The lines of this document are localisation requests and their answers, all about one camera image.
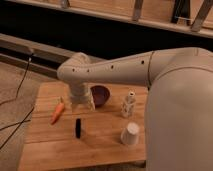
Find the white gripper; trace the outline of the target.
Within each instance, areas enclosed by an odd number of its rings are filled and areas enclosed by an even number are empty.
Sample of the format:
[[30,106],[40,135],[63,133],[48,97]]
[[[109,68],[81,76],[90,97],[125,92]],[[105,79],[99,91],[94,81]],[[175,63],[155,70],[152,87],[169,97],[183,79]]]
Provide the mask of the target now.
[[88,101],[94,100],[88,84],[80,83],[69,86],[71,102],[75,105],[84,104],[88,107]]

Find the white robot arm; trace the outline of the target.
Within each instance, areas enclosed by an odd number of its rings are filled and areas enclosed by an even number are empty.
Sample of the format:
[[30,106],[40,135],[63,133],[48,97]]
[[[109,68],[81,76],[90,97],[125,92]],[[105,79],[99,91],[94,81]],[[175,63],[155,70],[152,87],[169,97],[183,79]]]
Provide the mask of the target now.
[[186,47],[90,63],[75,53],[57,70],[71,97],[87,83],[144,86],[147,171],[213,171],[213,52]]

